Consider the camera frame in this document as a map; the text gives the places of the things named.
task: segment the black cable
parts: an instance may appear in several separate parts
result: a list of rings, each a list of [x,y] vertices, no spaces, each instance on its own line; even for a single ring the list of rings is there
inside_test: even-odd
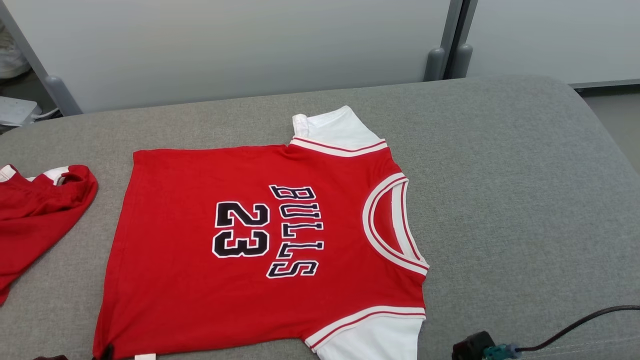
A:
[[[612,307],[608,307],[606,309],[598,310],[595,313],[591,313],[591,314],[585,316],[584,318],[581,318],[580,320],[574,322],[573,324],[565,327],[561,332],[558,332],[557,334],[553,335],[551,338],[549,338],[547,341],[545,341],[544,343],[542,343],[540,345],[537,345],[537,346],[534,346],[534,347],[520,347],[520,348],[516,348],[515,351],[516,352],[525,352],[525,351],[537,351],[537,350],[540,350],[541,348],[545,348],[545,347],[549,346],[555,340],[558,340],[559,338],[562,338],[564,335],[566,335],[567,332],[570,332],[571,330],[574,330],[576,327],[586,323],[589,320],[597,318],[600,315],[613,313],[614,311],[622,311],[622,310],[640,310],[640,306],[639,305],[620,305],[620,306],[612,306]]]

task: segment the gray sofa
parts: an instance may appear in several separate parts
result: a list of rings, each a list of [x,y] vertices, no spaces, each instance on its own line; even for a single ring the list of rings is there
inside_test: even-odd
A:
[[[291,117],[350,105],[410,178],[432,266],[420,359],[487,330],[533,346],[597,309],[640,304],[640,177],[568,86],[472,78],[111,111],[0,136],[25,176],[85,164],[99,192],[0,307],[0,359],[90,359],[102,284],[138,149],[287,143]],[[161,359],[314,359],[300,340]],[[639,359],[640,312],[602,316],[530,359]]]

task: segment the jersey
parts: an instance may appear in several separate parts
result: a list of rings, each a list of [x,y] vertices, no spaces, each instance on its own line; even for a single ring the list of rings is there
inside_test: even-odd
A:
[[[98,182],[84,165],[23,177],[0,168],[0,306],[11,283],[69,231],[89,207]]]
[[[416,358],[407,178],[351,108],[293,120],[289,145],[134,153],[96,357],[299,338],[321,359]]]

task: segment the white shoe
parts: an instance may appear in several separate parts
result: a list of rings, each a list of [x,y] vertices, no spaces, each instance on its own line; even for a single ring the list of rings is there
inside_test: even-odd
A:
[[[7,29],[0,31],[0,79],[11,79],[29,71],[31,65]]]

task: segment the red stripe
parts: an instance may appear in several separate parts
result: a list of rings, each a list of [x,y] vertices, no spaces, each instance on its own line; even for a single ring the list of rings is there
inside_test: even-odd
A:
[[[418,254],[418,250],[413,246],[413,241],[411,240],[411,235],[409,235],[409,225],[408,220],[406,218],[406,213],[404,213],[404,192],[406,191],[406,183],[402,184],[402,191],[400,193],[400,210],[402,211],[402,222],[404,227],[404,235],[406,236],[407,241],[409,242],[409,246],[413,251],[413,255],[415,255],[416,259],[420,259],[420,255]]]
[[[390,183],[389,185],[386,185],[382,190],[380,190],[380,192],[376,195],[376,197],[373,199],[373,203],[375,203],[378,200],[378,197],[380,197],[382,194],[384,194],[386,192],[386,190],[389,188],[389,186],[395,186],[398,184],[398,181],[401,181],[403,179],[406,179],[406,176],[399,178],[398,180],[394,181],[393,183]],[[368,213],[368,217],[367,217],[367,221],[369,223],[369,227],[371,228],[371,234],[373,235],[373,238],[380,244],[380,246],[382,246],[383,248],[385,248],[386,243],[383,243],[381,239],[378,239],[378,237],[376,236],[375,232],[373,231],[375,229],[375,227],[373,226],[373,223],[371,222],[371,212],[374,211],[373,208],[373,204],[371,206],[371,208],[369,209],[369,213]],[[387,251],[389,254],[395,256],[397,259],[404,261],[405,263],[409,263],[409,264],[413,264],[417,267],[421,267],[425,270],[429,270],[428,267],[424,266],[419,260],[417,260],[419,263],[414,263],[413,261],[408,261],[405,258],[402,258],[401,256],[398,256],[395,252],[391,252],[391,251]]]
[[[331,332],[329,332],[327,335],[324,335],[320,340],[316,341],[316,343],[314,343],[311,348],[315,348],[319,343],[323,342],[324,339],[326,339],[327,337],[331,336],[331,334],[333,334],[334,332],[340,330],[341,328],[345,327],[345,326],[349,326],[349,325],[353,325],[354,323],[357,322],[361,322],[362,320],[365,320],[366,318],[370,317],[371,315],[375,315],[375,314],[393,314],[393,315],[422,315],[424,316],[424,313],[395,313],[393,311],[376,311],[375,313],[371,313],[371,314],[366,314],[365,316],[357,319],[357,320],[353,320],[352,322],[349,323],[345,323],[344,325],[340,325],[338,327],[336,327],[334,330],[331,330]]]
[[[340,150],[340,151],[346,151],[346,152],[358,152],[358,151],[361,151],[361,150],[366,150],[366,149],[370,149],[370,148],[372,148],[372,147],[376,147],[376,146],[378,146],[378,145],[383,144],[383,143],[385,143],[385,142],[386,142],[386,141],[382,140],[381,142],[376,143],[376,144],[374,144],[374,145],[370,145],[370,146],[367,146],[367,147],[361,147],[361,148],[359,148],[359,149],[355,149],[355,150],[349,150],[349,149],[343,149],[342,147],[334,147],[334,146],[330,146],[330,145],[325,145],[325,144],[323,144],[323,143],[317,143],[317,142],[311,141],[311,140],[309,140],[309,139],[294,138],[294,140],[299,140],[299,141],[301,141],[301,142],[312,143],[312,144],[314,144],[314,145],[318,145],[318,146],[322,146],[322,147],[327,147],[327,148],[329,148],[329,149],[333,149],[333,150]]]

